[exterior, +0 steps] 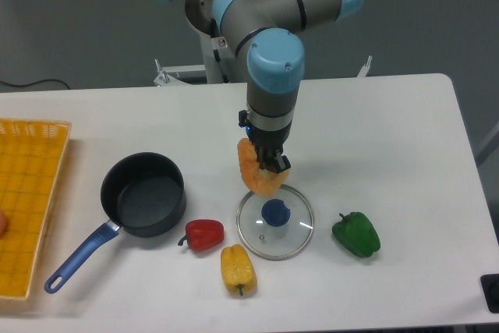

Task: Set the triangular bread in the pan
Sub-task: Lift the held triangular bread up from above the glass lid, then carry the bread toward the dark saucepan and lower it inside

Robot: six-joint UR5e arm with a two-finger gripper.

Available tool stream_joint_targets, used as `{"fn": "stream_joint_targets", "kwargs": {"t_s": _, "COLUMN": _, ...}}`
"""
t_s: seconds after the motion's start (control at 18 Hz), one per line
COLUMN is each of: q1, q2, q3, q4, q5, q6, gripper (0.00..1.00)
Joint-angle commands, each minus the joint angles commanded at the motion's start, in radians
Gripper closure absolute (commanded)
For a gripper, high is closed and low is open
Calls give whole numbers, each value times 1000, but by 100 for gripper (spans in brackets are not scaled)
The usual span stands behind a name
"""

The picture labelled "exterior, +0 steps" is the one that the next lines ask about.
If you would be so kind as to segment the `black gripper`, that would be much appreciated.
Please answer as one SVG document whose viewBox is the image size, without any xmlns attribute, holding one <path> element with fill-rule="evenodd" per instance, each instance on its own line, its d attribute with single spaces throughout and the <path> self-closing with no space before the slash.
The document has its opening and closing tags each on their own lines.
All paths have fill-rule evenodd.
<svg viewBox="0 0 499 333">
<path fill-rule="evenodd" d="M 244 128 L 257 154 L 260 169 L 267 168 L 267 151 L 274 151 L 271 158 L 272 172 L 280 174 L 291 168 L 282 154 L 292 126 L 292 112 L 280 117 L 266 117 L 249 110 L 238 114 L 239 127 Z"/>
</svg>

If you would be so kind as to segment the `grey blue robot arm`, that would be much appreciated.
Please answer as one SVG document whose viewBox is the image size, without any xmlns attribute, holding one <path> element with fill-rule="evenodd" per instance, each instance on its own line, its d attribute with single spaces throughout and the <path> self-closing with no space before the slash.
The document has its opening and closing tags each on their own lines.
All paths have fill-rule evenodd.
<svg viewBox="0 0 499 333">
<path fill-rule="evenodd" d="M 358 12 L 364 0 L 210 0 L 208 23 L 226 40 L 246 78 L 246 108 L 239 113 L 260 168 L 290 168 L 283 153 L 299 85 L 305 49 L 299 33 Z"/>
</svg>

